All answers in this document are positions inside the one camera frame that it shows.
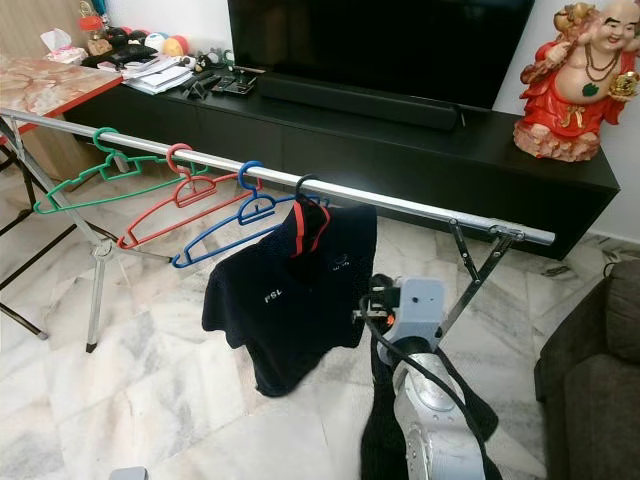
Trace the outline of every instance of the black polo shirt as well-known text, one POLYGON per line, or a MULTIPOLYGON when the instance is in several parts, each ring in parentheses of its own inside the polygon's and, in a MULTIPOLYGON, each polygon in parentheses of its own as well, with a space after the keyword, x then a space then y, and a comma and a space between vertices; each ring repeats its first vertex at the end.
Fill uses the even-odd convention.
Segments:
POLYGON ((202 327, 247 346, 267 396, 289 393, 327 351, 353 348, 362 335, 352 311, 372 274, 375 208, 319 212, 296 201, 282 225, 209 278, 202 327))

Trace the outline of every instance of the tissue box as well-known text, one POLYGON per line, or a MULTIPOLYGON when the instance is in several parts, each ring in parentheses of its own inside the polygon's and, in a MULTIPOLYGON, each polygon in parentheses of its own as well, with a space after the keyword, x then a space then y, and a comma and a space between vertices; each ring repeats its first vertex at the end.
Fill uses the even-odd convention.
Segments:
POLYGON ((72 47, 71 36, 59 28, 43 33, 40 38, 51 51, 45 58, 52 62, 80 65, 88 56, 84 48, 72 47))
POLYGON ((60 50, 47 53, 45 58, 52 62, 66 63, 68 65, 80 65, 82 64, 82 60, 88 56, 89 55, 87 55, 84 48, 63 47, 60 50))

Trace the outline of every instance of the gray sofa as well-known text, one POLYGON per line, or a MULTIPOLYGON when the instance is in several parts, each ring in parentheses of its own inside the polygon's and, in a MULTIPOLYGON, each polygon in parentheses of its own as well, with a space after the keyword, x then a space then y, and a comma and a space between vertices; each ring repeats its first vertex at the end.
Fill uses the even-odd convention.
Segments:
POLYGON ((616 264, 536 364, 549 480, 640 479, 640 261, 616 264))

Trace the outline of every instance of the television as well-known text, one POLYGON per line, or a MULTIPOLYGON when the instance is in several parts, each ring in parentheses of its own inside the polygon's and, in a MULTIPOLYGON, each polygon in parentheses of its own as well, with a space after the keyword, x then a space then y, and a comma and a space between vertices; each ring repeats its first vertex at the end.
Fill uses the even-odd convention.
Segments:
POLYGON ((490 109, 534 0, 229 0, 236 64, 490 109))

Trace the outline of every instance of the marble floor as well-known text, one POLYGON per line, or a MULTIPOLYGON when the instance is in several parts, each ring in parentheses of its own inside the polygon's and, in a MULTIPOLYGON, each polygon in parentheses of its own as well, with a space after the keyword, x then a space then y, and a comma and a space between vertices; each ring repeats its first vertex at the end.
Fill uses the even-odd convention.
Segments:
MULTIPOLYGON (((158 175, 104 183, 70 197, 102 198, 158 182, 158 175)), ((230 184, 221 197, 233 194, 230 184)), ((82 210, 120 235, 168 189, 82 210)), ((0 173, 0 225, 27 205, 21 177, 0 173)), ((148 243, 174 255, 227 208, 148 243)), ((271 219, 281 220, 286 208, 271 219)), ((149 228, 184 212, 169 209, 149 228)), ((32 215, 0 238, 0 278, 69 224, 32 215)), ((229 226, 201 245, 224 245, 252 229, 229 226)), ((375 271, 442 280, 447 306, 468 282, 449 235, 380 218, 375 271)), ((470 242, 481 259, 487 244, 470 242)), ((11 308, 45 329, 40 341, 7 317, 0 339, 0 479, 107 479, 144 465, 152 480, 358 478, 359 442, 372 404, 365 332, 355 349, 330 352, 291 395, 254 390, 247 352, 224 333, 201 330, 208 275, 220 258, 177 270, 116 255, 107 265, 100 339, 84 351, 93 260, 75 231, 1 292, 11 308)), ((638 250, 589 236, 563 262, 511 251, 444 339, 443 349, 500 417, 488 452, 506 480, 546 477, 541 411, 532 369, 545 340, 601 278, 604 265, 638 250)))

